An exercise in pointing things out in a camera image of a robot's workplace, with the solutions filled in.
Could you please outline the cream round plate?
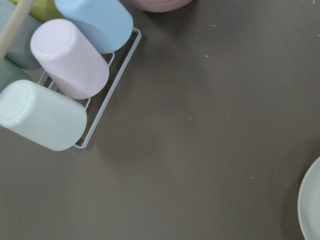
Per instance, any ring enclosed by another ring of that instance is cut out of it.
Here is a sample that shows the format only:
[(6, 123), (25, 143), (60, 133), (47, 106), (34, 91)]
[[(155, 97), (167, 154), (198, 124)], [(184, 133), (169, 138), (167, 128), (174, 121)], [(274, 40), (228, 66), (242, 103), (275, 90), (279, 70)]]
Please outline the cream round plate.
[(306, 240), (320, 238), (320, 160), (307, 170), (301, 182), (297, 212), (300, 229)]

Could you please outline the pale pink plastic cup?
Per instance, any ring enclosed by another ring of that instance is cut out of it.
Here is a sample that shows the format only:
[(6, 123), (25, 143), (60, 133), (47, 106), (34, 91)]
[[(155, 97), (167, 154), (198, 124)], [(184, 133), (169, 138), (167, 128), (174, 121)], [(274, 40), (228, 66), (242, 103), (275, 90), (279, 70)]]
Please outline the pale pink plastic cup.
[(30, 49), (69, 98), (93, 97), (108, 82), (108, 63), (71, 21), (54, 19), (43, 23), (33, 33)]

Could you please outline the white mint plastic cup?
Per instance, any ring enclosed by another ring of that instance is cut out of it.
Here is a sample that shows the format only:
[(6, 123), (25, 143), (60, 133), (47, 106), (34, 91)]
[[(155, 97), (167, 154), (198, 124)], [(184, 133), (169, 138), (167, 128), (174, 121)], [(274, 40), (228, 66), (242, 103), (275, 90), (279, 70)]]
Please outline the white mint plastic cup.
[(0, 94), (0, 125), (53, 151), (72, 147), (83, 135), (83, 105), (30, 80), (17, 80)]

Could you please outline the light blue plastic cup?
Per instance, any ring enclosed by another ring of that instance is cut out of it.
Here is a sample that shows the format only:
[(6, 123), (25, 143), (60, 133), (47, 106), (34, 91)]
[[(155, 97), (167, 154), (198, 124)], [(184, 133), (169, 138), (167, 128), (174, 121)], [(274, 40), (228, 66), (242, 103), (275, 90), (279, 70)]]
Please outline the light blue plastic cup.
[(55, 0), (54, 4), (101, 54), (119, 50), (131, 37), (133, 18), (118, 0)]

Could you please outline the pink ribbed bowl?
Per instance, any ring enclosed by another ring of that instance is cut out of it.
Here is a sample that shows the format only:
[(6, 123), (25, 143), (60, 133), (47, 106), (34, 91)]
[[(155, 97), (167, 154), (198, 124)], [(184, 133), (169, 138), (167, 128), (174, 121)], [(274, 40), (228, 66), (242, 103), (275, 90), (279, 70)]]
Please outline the pink ribbed bowl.
[(193, 0), (126, 0), (140, 10), (152, 13), (165, 13), (180, 9)]

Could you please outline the grey green plastic cup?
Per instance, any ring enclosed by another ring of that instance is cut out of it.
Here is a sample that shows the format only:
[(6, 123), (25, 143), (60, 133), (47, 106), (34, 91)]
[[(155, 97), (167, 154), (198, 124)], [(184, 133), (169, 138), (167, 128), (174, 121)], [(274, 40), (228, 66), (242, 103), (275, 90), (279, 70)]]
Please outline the grey green plastic cup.
[[(16, 5), (9, 0), (0, 1), (0, 31), (4, 29)], [(14, 42), (10, 46), (6, 58), (21, 69), (35, 70), (41, 65), (32, 54), (30, 42), (33, 33), (41, 23), (33, 16), (28, 15), (20, 28)]]

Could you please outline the teal green plastic cup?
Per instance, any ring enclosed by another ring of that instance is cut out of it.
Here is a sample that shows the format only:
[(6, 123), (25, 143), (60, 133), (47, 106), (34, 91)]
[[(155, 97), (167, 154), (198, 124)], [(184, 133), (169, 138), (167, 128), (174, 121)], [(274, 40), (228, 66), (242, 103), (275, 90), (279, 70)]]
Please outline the teal green plastic cup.
[(0, 64), (0, 92), (8, 85), (18, 80), (32, 80), (31, 77), (22, 71), (18, 66), (7, 58), (4, 58)]

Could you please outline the yellow green plastic cup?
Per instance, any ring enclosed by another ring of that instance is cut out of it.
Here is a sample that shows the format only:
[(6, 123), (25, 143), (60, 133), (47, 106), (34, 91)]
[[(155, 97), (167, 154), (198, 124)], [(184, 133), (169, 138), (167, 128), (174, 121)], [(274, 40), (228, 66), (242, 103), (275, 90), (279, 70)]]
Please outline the yellow green plastic cup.
[(25, 18), (27, 22), (29, 19), (35, 19), (40, 23), (44, 23), (54, 19), (63, 19), (64, 16), (56, 8), (53, 0), (36, 0)]

